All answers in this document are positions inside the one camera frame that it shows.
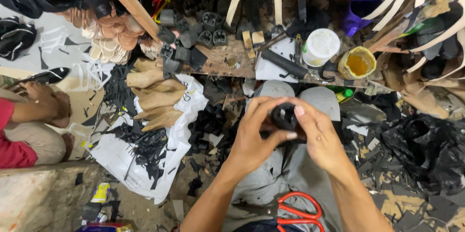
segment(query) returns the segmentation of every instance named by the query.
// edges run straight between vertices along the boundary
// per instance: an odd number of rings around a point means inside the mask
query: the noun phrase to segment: beige pants
[[[27,102],[26,98],[4,89],[0,89],[0,97],[15,102]],[[58,163],[65,155],[66,145],[61,135],[42,122],[10,122],[3,130],[10,141],[24,141],[35,151],[36,165]]]

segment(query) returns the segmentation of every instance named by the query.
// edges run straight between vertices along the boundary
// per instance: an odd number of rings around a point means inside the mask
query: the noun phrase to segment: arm
[[[259,134],[268,111],[287,101],[288,98],[273,99],[267,96],[252,99],[239,124],[228,159],[213,183],[187,214],[181,224],[181,232],[221,231],[239,181],[259,168],[270,157],[276,145],[297,138],[297,133],[284,130],[276,131],[266,140],[262,140]]]
[[[52,97],[53,90],[50,87],[36,82],[28,82],[23,87],[33,101],[15,103],[10,122],[24,123],[50,120],[58,116],[59,105],[56,99]]]
[[[308,153],[329,175],[343,230],[392,232],[358,178],[329,117],[303,100],[292,98],[290,102],[296,105],[294,112],[307,135]]]

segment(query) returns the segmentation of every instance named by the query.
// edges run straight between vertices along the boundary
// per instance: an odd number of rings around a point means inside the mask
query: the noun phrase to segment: purple plastic container
[[[363,20],[362,18],[371,14],[382,2],[382,0],[350,0],[340,28],[348,37],[353,36],[357,30],[366,27],[373,21]]]

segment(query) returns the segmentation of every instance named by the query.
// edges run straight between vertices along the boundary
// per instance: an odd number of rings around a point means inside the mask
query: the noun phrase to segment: person
[[[0,89],[0,168],[54,164],[69,156],[74,136],[58,134],[45,123],[66,128],[69,96],[37,82],[22,84],[28,97]]]
[[[321,205],[318,219],[325,232],[392,232],[375,206],[357,170],[346,156],[332,120],[340,112],[334,92],[325,87],[310,88],[299,98],[286,83],[269,80],[248,104],[228,159],[179,227],[180,232],[264,232],[278,231],[269,216],[241,210],[230,203],[266,205],[289,191],[305,192]],[[276,148],[298,134],[277,130],[268,139],[259,134],[269,112],[291,103],[306,135],[306,144]],[[285,201],[308,213],[315,207],[301,197]],[[278,210],[279,217],[303,218]],[[287,232],[318,231],[313,224],[283,225]]]

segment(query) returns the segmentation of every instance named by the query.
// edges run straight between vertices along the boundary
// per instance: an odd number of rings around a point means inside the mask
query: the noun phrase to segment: red shirt
[[[37,161],[37,154],[30,146],[23,141],[9,141],[3,132],[14,109],[15,103],[0,98],[0,168],[28,167]]]

